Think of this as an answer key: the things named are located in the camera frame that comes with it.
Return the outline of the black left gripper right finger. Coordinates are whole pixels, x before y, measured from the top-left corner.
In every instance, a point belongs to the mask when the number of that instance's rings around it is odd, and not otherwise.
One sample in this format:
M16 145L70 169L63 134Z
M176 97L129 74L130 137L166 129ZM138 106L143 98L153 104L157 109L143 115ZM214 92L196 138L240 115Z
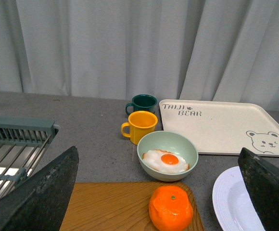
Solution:
M279 168L244 147L238 165L264 229L279 231Z

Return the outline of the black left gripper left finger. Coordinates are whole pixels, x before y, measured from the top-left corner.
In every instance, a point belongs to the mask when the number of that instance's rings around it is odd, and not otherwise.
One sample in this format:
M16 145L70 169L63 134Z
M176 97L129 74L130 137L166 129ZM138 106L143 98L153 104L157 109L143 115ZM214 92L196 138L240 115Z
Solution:
M0 231L58 231L76 181L79 156L70 147L0 199Z

